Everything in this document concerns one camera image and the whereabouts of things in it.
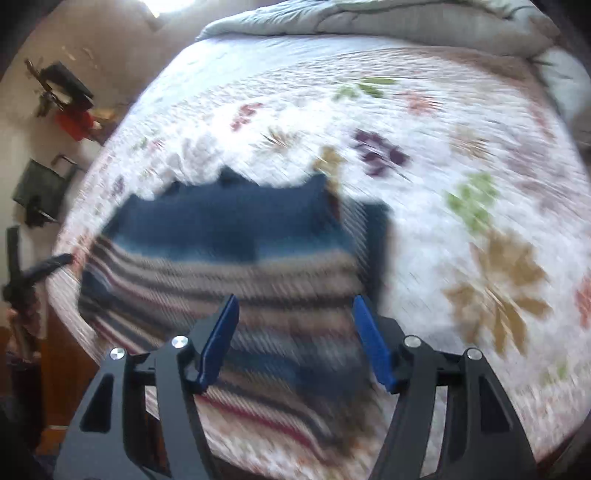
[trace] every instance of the leaf pattern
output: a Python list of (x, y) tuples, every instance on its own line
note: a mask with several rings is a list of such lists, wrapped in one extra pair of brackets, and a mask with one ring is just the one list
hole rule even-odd
[(330, 193), (336, 194), (339, 188), (339, 167), (345, 161), (334, 147), (325, 145), (320, 149), (320, 156), (312, 165), (314, 171), (324, 173), (328, 177), (327, 189)]
[(133, 147), (131, 147), (131, 151), (135, 152), (138, 150), (143, 150), (148, 146), (148, 137), (142, 137), (140, 141), (138, 141)]
[(477, 136), (474, 130), (465, 125), (459, 125), (450, 142), (452, 151), (470, 158), (487, 160), (489, 152), (486, 140)]
[(271, 146), (274, 150), (287, 150), (293, 146), (297, 141), (297, 134), (289, 134), (283, 132), (279, 128), (268, 128), (268, 133), (262, 135), (265, 143)]
[(465, 279), (445, 289), (443, 294), (453, 306), (453, 316), (469, 343), (476, 343), (482, 327), (493, 334), (495, 350), (505, 354), (508, 334), (521, 355), (527, 350), (527, 324), (520, 311), (543, 319), (550, 306), (542, 299), (527, 296), (535, 290), (545, 272), (533, 259), (533, 247), (520, 241), (513, 233), (494, 229), (486, 234), (486, 248), (471, 244), (472, 256), (480, 270), (480, 277)]
[(523, 180), (517, 184), (523, 193), (538, 198), (538, 211), (542, 214), (554, 212), (558, 218), (564, 215), (582, 217), (584, 197), (572, 189), (567, 182), (556, 175), (552, 182)]
[(362, 155), (362, 160), (369, 167), (365, 173), (370, 177), (383, 176), (387, 169), (391, 168), (407, 179), (398, 167), (402, 167), (408, 161), (408, 155), (404, 154), (399, 147), (392, 145), (386, 138), (376, 132), (356, 130), (353, 137), (357, 142), (353, 147)]
[(368, 85), (367, 83), (360, 83), (359, 84), (360, 90), (364, 93), (367, 93), (369, 96), (374, 98), (384, 98), (384, 92), (373, 85)]
[[(356, 85), (363, 93), (374, 98), (384, 98), (385, 92), (376, 85), (394, 85), (397, 81), (389, 77), (364, 77)], [(341, 85), (335, 93), (333, 100), (341, 98), (355, 99), (359, 97), (357, 90), (351, 85)]]
[(355, 88), (353, 88), (349, 85), (343, 85), (343, 86), (339, 87), (339, 89), (335, 93), (335, 96), (333, 97), (333, 100), (337, 101), (343, 97), (349, 98), (349, 99), (354, 99), (354, 98), (357, 98), (358, 96), (359, 96), (359, 93), (357, 92), (357, 90), (355, 90)]
[(546, 170), (543, 167), (548, 161), (548, 146), (510, 129), (506, 133), (508, 136), (502, 139), (501, 144), (508, 154), (505, 161), (509, 169), (524, 177), (537, 179), (538, 173)]
[(569, 363), (562, 360), (556, 364), (556, 368), (546, 368), (540, 375), (540, 384), (542, 387), (563, 382), (569, 377)]
[(242, 125), (249, 124), (251, 122), (249, 117), (255, 115), (256, 111), (262, 106), (263, 104), (259, 102), (245, 103), (244, 105), (241, 105), (238, 109), (238, 113), (234, 116), (232, 123), (230, 123), (232, 131), (237, 132), (242, 128)]
[(458, 193), (447, 193), (446, 203), (449, 209), (464, 221), (472, 235), (484, 232), (490, 226), (490, 208), (498, 192), (488, 173), (475, 173), (468, 176), (468, 181), (458, 186)]
[(406, 98), (408, 111), (413, 115), (432, 115), (441, 109), (441, 103), (425, 93), (406, 91), (402, 96)]
[(591, 272), (587, 272), (579, 289), (574, 294), (574, 301), (581, 315), (581, 327), (589, 328), (589, 316), (591, 316)]
[(150, 142), (149, 151), (154, 152), (155, 150), (162, 150), (164, 148), (164, 142), (162, 140), (152, 140)]
[(397, 83), (395, 79), (389, 77), (364, 77), (361, 81), (363, 83), (374, 83), (376, 85), (394, 85)]

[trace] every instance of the gray comforter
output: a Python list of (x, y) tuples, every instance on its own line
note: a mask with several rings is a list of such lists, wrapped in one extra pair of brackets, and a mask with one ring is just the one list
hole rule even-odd
[(558, 29), (529, 0), (288, 0), (215, 21), (198, 40), (225, 33), (380, 35), (521, 57), (579, 147), (591, 145), (591, 79), (556, 45)]

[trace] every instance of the striped blanket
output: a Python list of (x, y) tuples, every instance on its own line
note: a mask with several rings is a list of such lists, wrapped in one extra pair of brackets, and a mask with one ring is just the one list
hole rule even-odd
[(361, 424), (368, 369), (352, 298), (377, 292), (386, 212), (340, 202), (316, 175), (276, 189), (224, 168), (212, 184), (131, 196), (95, 239), (79, 310), (131, 352), (188, 332), (235, 294), (241, 316), (203, 401), (289, 434), (318, 456)]

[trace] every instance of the dark blue fabric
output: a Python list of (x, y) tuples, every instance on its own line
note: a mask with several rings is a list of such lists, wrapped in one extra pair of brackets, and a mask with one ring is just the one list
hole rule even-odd
[(366, 269), (361, 272), (365, 294), (374, 305), (379, 305), (382, 278), (386, 270), (386, 240), (388, 236), (388, 206), (384, 203), (365, 203)]
[(103, 236), (128, 253), (172, 261), (253, 263), (294, 250), (350, 249), (329, 211), (325, 184), (316, 175), (276, 189), (223, 170), (213, 184), (173, 184), (158, 202), (131, 196)]

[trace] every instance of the light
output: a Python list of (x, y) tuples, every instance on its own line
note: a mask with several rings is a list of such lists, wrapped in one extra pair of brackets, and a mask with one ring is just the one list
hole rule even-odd
[(176, 12), (183, 8), (190, 7), (195, 3), (195, 0), (141, 0), (146, 4), (153, 16), (158, 18), (160, 14), (167, 14)]

